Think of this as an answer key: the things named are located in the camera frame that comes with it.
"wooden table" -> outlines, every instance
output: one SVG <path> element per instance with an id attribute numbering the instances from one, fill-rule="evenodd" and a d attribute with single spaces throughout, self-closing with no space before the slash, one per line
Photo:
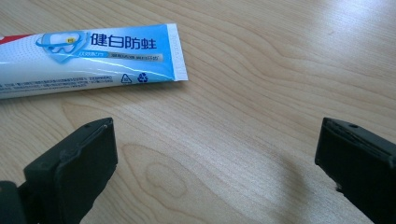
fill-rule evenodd
<path id="1" fill-rule="evenodd" d="M 323 117 L 396 142 L 394 0 L 131 2 L 0 2 L 0 35 L 175 22 L 190 77 L 0 101 L 0 179 L 112 117 L 82 223 L 371 223 L 314 157 Z"/>

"toothpaste tube crimped end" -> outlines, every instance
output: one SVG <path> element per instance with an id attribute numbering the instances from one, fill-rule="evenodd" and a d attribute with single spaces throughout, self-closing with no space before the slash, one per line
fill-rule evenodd
<path id="1" fill-rule="evenodd" d="M 0 99 L 179 80 L 175 24 L 0 38 Z"/>

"light wood surface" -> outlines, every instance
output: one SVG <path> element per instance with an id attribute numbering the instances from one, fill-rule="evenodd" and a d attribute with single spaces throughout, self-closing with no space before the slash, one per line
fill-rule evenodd
<path id="1" fill-rule="evenodd" d="M 0 179 L 115 120 L 82 223 L 371 223 L 314 164 L 323 117 L 396 142 L 396 2 L 0 1 L 0 35 L 176 22 L 190 81 L 0 101 Z"/>

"tooth shield logo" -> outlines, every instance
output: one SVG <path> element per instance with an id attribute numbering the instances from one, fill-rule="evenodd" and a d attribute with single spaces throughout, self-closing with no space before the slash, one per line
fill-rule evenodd
<path id="1" fill-rule="evenodd" d="M 87 33 L 82 31 L 43 34 L 35 44 L 44 49 L 58 63 L 74 57 L 87 43 Z"/>

